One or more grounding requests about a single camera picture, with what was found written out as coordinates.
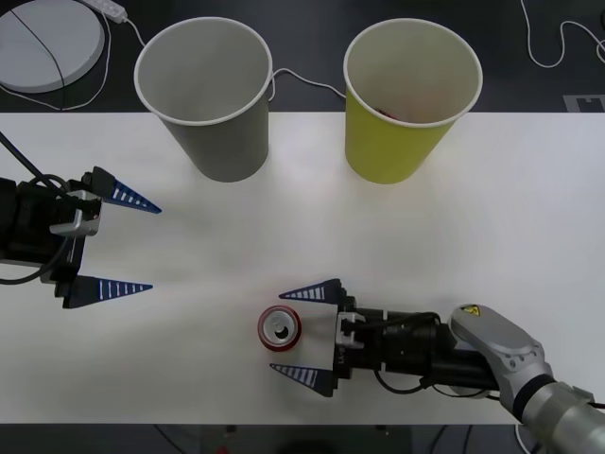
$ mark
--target power strip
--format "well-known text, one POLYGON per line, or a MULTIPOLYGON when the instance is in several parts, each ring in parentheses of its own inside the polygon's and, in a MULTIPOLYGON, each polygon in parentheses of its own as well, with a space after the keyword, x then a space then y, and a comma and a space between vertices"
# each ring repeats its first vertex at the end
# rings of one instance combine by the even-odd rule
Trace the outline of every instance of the power strip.
POLYGON ((90 9, 95 10, 99 14, 105 15, 108 19, 121 24, 128 18, 128 14, 124 7, 121 7, 112 0, 78 0, 90 9))

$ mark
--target yellow paper cup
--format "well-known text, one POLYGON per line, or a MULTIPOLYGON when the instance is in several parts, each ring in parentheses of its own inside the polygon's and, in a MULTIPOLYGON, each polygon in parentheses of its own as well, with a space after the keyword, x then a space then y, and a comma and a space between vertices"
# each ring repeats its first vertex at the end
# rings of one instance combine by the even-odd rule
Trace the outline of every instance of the yellow paper cup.
POLYGON ((420 19, 362 31, 345 55, 344 78, 347 161, 361 177, 383 184, 414 173, 475 105, 483 85, 471 46, 420 19))

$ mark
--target black table surface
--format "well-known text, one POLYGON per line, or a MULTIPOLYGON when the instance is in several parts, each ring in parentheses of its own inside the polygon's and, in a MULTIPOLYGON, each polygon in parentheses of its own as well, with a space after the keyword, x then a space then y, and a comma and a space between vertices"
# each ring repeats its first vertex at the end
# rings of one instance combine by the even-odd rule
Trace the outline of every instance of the black table surface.
MULTIPOLYGON (((603 0, 525 0, 532 48, 544 63, 561 54, 559 24, 577 21, 605 39, 603 0)), ((5 0, 0 14, 23 1, 5 0)), ((223 16, 243 22, 267 41, 274 68, 287 67, 344 91, 342 61, 351 40, 364 28, 396 17, 437 22, 456 31, 475 50, 484 72, 475 112, 567 112, 563 96, 579 96, 583 112, 605 109, 605 64, 595 42, 575 26, 566 26, 567 50, 554 69, 535 65, 527 54, 527 29, 519 0, 120 0, 144 40, 184 19, 223 16), (603 102, 590 102, 603 99, 603 102)), ((144 112, 132 82, 141 45, 128 24, 110 22, 112 54, 103 92, 77 112, 144 112)), ((105 52, 82 79, 66 88, 66 105, 88 100, 103 79, 105 52)), ((36 96, 59 106, 61 94, 36 96)), ((342 111, 344 103, 329 91, 289 75, 277 82, 274 112, 342 111)), ((44 106, 0 92, 0 112, 52 112, 44 106)))

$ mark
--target yellow warning label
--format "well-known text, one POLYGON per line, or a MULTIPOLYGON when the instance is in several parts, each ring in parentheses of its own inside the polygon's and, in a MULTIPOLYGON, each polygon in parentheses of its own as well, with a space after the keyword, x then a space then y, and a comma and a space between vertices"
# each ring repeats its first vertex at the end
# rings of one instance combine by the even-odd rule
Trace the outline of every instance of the yellow warning label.
POLYGON ((477 317, 481 317, 481 312, 479 311, 479 306, 466 306, 466 307, 463 307, 462 310, 464 312, 468 312, 469 314, 476 315, 477 317))

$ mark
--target white round disc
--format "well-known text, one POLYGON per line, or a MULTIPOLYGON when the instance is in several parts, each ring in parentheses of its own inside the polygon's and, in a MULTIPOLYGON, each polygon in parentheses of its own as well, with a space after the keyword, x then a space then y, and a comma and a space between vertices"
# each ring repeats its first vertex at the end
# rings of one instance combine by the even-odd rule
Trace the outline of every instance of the white round disc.
MULTIPOLYGON (((101 56, 105 33, 84 5, 72 0, 35 0, 14 11, 52 52, 65 85, 86 74, 101 56)), ((61 88, 52 58, 10 11, 0 17, 0 42, 0 84, 22 93, 61 88)))

